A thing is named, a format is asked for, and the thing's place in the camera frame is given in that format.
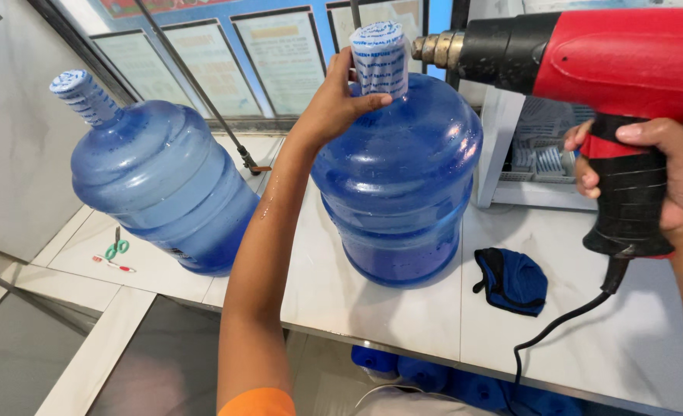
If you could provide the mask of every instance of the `water gallon bottle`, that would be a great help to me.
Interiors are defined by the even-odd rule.
[[[410,383],[416,384],[424,392],[440,392],[447,384],[451,367],[429,361],[398,356],[398,373]]]
[[[509,394],[504,389],[511,389],[511,385],[484,375],[453,369],[444,393],[471,406],[496,411],[506,408]]]
[[[416,285],[457,252],[483,129],[447,83],[408,73],[399,23],[362,27],[350,42],[353,96],[394,101],[324,146],[311,176],[355,269],[386,286]]]
[[[398,355],[364,346],[352,346],[352,362],[362,367],[374,382],[398,379]]]
[[[516,399],[542,416],[583,416],[577,400],[562,394],[519,386]]]
[[[82,202],[200,275],[227,275],[259,203],[192,108],[150,100],[123,109],[83,70],[50,90],[92,129],[72,153]]]

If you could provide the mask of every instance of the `green scissors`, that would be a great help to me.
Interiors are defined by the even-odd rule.
[[[116,253],[124,254],[129,250],[129,242],[126,240],[121,240],[121,226],[115,229],[115,243],[111,244],[106,250],[106,255],[104,256],[106,260],[113,260]]]

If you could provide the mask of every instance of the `hand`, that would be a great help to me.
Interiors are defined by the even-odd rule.
[[[572,151],[586,139],[593,121],[573,127],[565,134],[565,150]],[[669,118],[656,118],[645,123],[630,124],[616,131],[616,138],[632,146],[657,146],[668,156],[668,195],[662,206],[660,228],[665,231],[683,226],[683,126]],[[598,174],[580,156],[575,161],[577,190],[589,197],[598,198]]]
[[[331,57],[326,80],[288,135],[293,137],[293,142],[301,142],[318,151],[345,132],[365,112],[381,109],[392,103],[390,94],[385,93],[350,97],[349,81],[357,81],[357,72],[351,68],[350,47]]]

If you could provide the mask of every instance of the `red heat gun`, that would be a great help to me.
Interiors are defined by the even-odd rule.
[[[581,153],[599,175],[598,218],[583,239],[610,255],[602,293],[552,322],[518,351],[595,308],[616,289],[628,262],[674,248],[660,232],[665,155],[621,144],[619,127],[651,118],[683,122],[683,8],[581,10],[473,20],[465,30],[420,37],[412,56],[462,79],[522,94],[586,104],[596,119]]]

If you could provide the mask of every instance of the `poster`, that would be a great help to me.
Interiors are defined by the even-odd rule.
[[[262,117],[216,19],[162,29],[222,117]]]
[[[337,52],[349,46],[349,37],[354,33],[352,9],[349,2],[332,2],[326,4],[331,26],[331,35]],[[359,14],[362,26],[375,22],[392,20],[403,26],[408,42],[413,42],[419,36],[428,34],[427,13],[428,2],[425,0],[360,0]],[[409,59],[408,70],[421,72],[421,61]]]
[[[91,36],[108,60],[144,100],[193,107],[141,29]]]
[[[297,116],[326,76],[310,6],[231,16],[272,110]]]
[[[187,9],[189,7],[213,5],[229,2],[230,0],[143,0],[150,13],[169,12],[171,10]],[[113,18],[140,15],[139,6],[134,0],[100,0],[103,7]]]

